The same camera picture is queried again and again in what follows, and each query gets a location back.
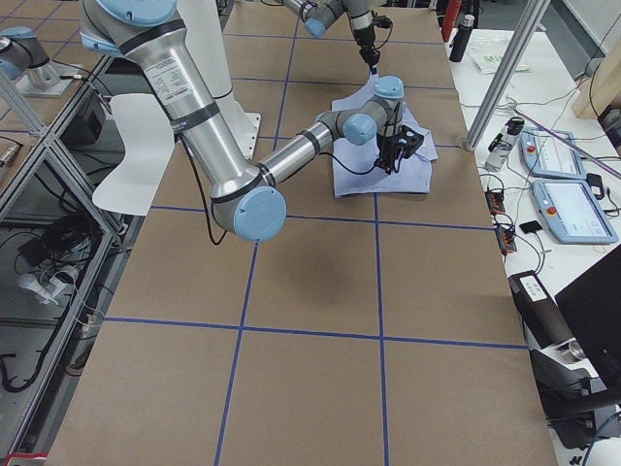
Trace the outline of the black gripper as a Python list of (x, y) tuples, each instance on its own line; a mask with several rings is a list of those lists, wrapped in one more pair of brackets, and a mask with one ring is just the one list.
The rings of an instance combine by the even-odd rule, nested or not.
[(380, 51), (375, 46), (361, 46), (359, 53), (371, 73), (377, 72), (377, 64), (380, 59)]
[(378, 135), (376, 137), (378, 149), (376, 167), (383, 170), (386, 174), (396, 174), (400, 170), (402, 158), (398, 157), (395, 151), (393, 142), (394, 136), (388, 137)]

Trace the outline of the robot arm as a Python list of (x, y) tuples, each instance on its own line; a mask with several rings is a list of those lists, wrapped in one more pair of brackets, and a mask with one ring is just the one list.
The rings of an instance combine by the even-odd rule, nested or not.
[(210, 183), (212, 217), (251, 242), (272, 239), (284, 225), (286, 203), (277, 189), (341, 138), (362, 146), (397, 135), (404, 104), (400, 78), (374, 83), (372, 97), (353, 110), (330, 111), (292, 142), (251, 164), (243, 155), (187, 45), (189, 15), (175, 1), (82, 1), (82, 43), (121, 56), (144, 72), (172, 129)]
[(329, 0), (319, 5), (316, 1), (284, 0), (283, 6), (294, 13), (313, 38), (322, 37), (341, 17), (347, 16), (353, 38), (370, 73), (377, 73), (380, 51), (375, 45), (374, 15), (369, 1)]

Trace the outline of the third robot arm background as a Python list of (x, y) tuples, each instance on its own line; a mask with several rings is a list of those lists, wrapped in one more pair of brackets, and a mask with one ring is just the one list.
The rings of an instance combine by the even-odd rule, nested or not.
[(59, 97), (72, 77), (61, 77), (35, 33), (26, 26), (1, 31), (1, 71), (28, 97)]

